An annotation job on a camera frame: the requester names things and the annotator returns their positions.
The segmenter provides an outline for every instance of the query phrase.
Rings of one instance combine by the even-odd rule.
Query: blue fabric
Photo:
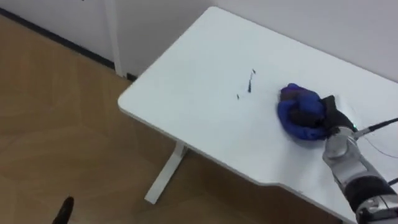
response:
[[[309,128],[298,126],[291,122],[289,119],[289,111],[295,107],[300,111],[305,111],[319,116],[324,116],[324,107],[320,102],[320,97],[313,91],[302,88],[294,83],[289,84],[287,87],[280,91],[280,94],[290,94],[291,97],[287,100],[281,100],[277,107],[279,120],[290,135],[296,138],[316,141],[326,137],[324,128]]]

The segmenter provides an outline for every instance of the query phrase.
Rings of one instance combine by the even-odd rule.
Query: baseboard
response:
[[[20,25],[22,25],[22,26],[44,36],[44,37],[47,37],[59,44],[62,44],[63,46],[68,47],[69,49],[72,49],[72,50],[78,52],[79,54],[82,54],[82,55],[114,70],[114,62],[112,62],[112,61],[110,61],[110,60],[108,60],[108,59],[106,59],[106,58],[80,46],[80,45],[77,45],[63,37],[60,37],[59,35],[54,34],[53,32],[46,30],[32,22],[29,22],[29,21],[19,17],[18,15],[15,15],[12,12],[9,12],[5,9],[0,8],[0,15],[2,15],[14,22],[17,22]]]
[[[134,82],[134,81],[137,80],[137,76],[132,75],[132,74],[130,74],[130,73],[127,73],[127,77],[126,77],[126,78],[127,78],[128,80],[132,81],[132,82]]]

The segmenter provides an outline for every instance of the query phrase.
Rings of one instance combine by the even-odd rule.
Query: black wire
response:
[[[388,182],[388,185],[392,186],[392,185],[394,185],[394,184],[396,184],[396,183],[398,183],[398,177],[395,178],[394,180],[390,180],[390,181]]]
[[[389,124],[395,123],[395,122],[398,122],[398,118],[394,118],[394,119],[391,119],[389,121],[383,121],[381,123],[372,125],[372,126],[370,126],[368,128],[369,128],[370,132],[372,132],[372,131],[375,131],[377,129],[381,129],[381,128],[383,128],[383,127],[385,127],[385,126],[387,126]]]

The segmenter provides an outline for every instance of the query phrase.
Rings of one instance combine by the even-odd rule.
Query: white desk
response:
[[[293,140],[279,124],[278,92],[290,82],[342,96],[359,127],[398,114],[398,84],[211,7],[119,99],[124,113],[177,141],[146,199],[156,202],[188,147],[248,181],[279,185],[354,222],[322,161],[323,142]],[[397,133],[392,125],[368,138],[398,156]],[[397,176],[396,159],[365,139],[359,146],[385,178]]]

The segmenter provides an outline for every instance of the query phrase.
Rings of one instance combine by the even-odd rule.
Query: wooden floor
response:
[[[0,223],[336,223],[276,187],[258,187],[190,153],[157,205],[146,191],[171,139],[119,112],[131,83],[0,17]]]

